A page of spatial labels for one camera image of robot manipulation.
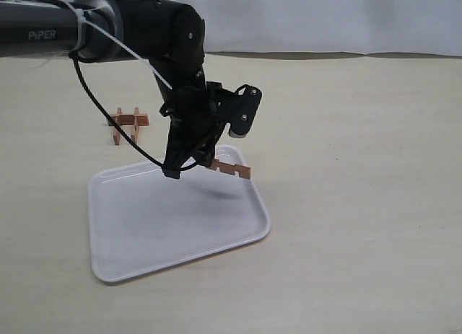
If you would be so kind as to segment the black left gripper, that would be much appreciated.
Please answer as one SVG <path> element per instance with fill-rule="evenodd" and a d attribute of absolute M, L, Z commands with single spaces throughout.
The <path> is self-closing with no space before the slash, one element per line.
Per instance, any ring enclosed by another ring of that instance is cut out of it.
<path fill-rule="evenodd" d="M 215 145 L 226 123 L 217 115 L 215 91 L 223 88 L 219 82 L 203 86 L 187 84 L 168 89 L 160 85 L 163 104 L 159 113 L 170 119 L 162 172 L 165 177 L 179 179 L 181 168 L 189 158 L 195 166 L 208 167 L 215 154 Z"/>

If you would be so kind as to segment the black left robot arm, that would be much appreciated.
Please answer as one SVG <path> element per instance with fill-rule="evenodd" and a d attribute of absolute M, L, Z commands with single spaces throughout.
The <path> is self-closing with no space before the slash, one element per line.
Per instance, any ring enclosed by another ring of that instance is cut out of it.
<path fill-rule="evenodd" d="M 169 0 L 1 0 L 1 56 L 57 56 L 83 63 L 136 60 L 155 77 L 170 119 L 160 167 L 179 178 L 211 167 L 227 120 L 221 85 L 204 76 L 205 22 L 190 5 Z"/>

